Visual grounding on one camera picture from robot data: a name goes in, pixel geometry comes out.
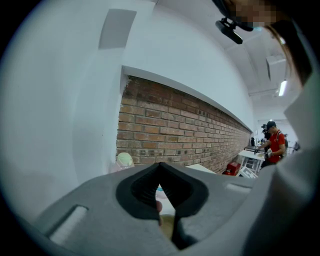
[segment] black rubber part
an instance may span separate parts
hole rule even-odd
[[[195,215],[209,196],[203,182],[162,162],[121,181],[116,189],[116,198],[133,217],[159,220],[156,205],[159,184],[175,208],[178,219]]]
[[[131,216],[143,220],[159,220],[156,191],[159,186],[158,163],[124,179],[116,188],[115,196]]]

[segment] white wall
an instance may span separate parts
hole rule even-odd
[[[128,75],[194,95],[253,130],[252,101],[237,68],[217,42],[180,14],[157,5],[150,21],[130,34],[123,65]]]
[[[109,8],[137,12],[125,51],[98,49]],[[172,81],[252,127],[247,89],[227,56],[187,20],[153,8],[46,1],[12,41],[0,70],[0,178],[12,209],[29,222],[115,161],[125,68]]]
[[[98,50],[112,3],[46,1],[6,53],[1,181],[13,210],[30,222],[114,161],[123,49]]]

